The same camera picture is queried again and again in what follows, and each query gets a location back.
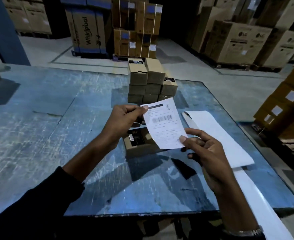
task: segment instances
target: barcode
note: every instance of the barcode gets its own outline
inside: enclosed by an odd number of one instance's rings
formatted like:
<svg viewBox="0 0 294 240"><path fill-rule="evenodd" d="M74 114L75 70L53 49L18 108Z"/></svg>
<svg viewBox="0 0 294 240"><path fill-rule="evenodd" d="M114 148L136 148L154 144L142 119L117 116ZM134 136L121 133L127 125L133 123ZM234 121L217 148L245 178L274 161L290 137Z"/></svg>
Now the barcode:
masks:
<svg viewBox="0 0 294 240"><path fill-rule="evenodd" d="M135 139L133 138L133 135L129 134L129 139L130 141L135 141Z"/></svg>
<svg viewBox="0 0 294 240"><path fill-rule="evenodd" d="M162 121L166 121L166 120L172 120L173 117L169 114L167 116L162 116L162 117L158 117L158 118L153 118L152 119L152 122L153 123L159 123L159 122L162 122Z"/></svg>

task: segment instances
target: fingernail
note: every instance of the fingernail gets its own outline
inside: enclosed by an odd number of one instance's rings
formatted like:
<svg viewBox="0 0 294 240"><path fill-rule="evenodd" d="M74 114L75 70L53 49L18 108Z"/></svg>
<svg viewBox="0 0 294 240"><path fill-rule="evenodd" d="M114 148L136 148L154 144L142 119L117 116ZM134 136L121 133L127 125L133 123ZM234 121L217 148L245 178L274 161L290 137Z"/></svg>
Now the fingernail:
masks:
<svg viewBox="0 0 294 240"><path fill-rule="evenodd" d="M181 143L184 143L184 141L187 139L187 137L185 137L185 136L180 136L179 137L179 141L181 142Z"/></svg>

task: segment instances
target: person's right hand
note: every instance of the person's right hand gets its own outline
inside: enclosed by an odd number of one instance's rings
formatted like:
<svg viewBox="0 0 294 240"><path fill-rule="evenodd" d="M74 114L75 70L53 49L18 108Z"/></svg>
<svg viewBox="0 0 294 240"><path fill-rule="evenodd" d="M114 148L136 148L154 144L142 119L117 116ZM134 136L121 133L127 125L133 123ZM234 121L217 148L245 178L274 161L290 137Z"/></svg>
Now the person's right hand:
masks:
<svg viewBox="0 0 294 240"><path fill-rule="evenodd" d="M215 195L222 195L230 187L238 185L222 144L202 130L186 128L185 131L201 138L180 136L179 140L186 147L182 151L192 149L195 152L188 158L201 165L207 184Z"/></svg>

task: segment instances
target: white paper sheet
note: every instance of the white paper sheet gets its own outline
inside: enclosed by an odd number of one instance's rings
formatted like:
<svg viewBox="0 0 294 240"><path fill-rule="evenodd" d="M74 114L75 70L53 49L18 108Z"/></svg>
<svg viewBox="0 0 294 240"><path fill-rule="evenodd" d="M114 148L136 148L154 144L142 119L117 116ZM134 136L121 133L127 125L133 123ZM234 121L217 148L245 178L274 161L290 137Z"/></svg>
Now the white paper sheet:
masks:
<svg viewBox="0 0 294 240"><path fill-rule="evenodd" d="M258 224L263 228L266 239L294 240L288 229L281 222L273 208L245 171L241 168L234 169L233 171Z"/></svg>
<svg viewBox="0 0 294 240"><path fill-rule="evenodd" d="M144 120L149 134L160 149L182 148L181 135L186 136L173 98L147 104L149 109Z"/></svg>
<svg viewBox="0 0 294 240"><path fill-rule="evenodd" d="M186 111L191 120L194 122L193 127L190 125L190 120L186 118L189 127L193 129L200 129L207 134L216 138L224 147L226 157L232 168L247 166L254 164L250 155L220 126L215 118L208 111Z"/></svg>

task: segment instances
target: hand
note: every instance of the hand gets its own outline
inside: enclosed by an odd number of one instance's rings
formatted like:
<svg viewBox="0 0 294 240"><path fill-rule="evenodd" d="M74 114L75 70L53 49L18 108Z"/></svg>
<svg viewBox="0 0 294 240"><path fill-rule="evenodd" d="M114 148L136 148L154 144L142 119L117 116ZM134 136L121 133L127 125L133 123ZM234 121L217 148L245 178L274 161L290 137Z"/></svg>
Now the hand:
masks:
<svg viewBox="0 0 294 240"><path fill-rule="evenodd" d="M185 131L201 138L181 136L179 139L186 148L195 152L189 153L188 158L201 165L206 182L215 195L224 194L235 183L238 185L222 144L202 130L186 128Z"/></svg>
<svg viewBox="0 0 294 240"><path fill-rule="evenodd" d="M115 105L109 119L102 129L101 136L107 138L111 150L115 149L119 139L132 127L134 122L142 122L142 115L146 113L148 106Z"/></svg>

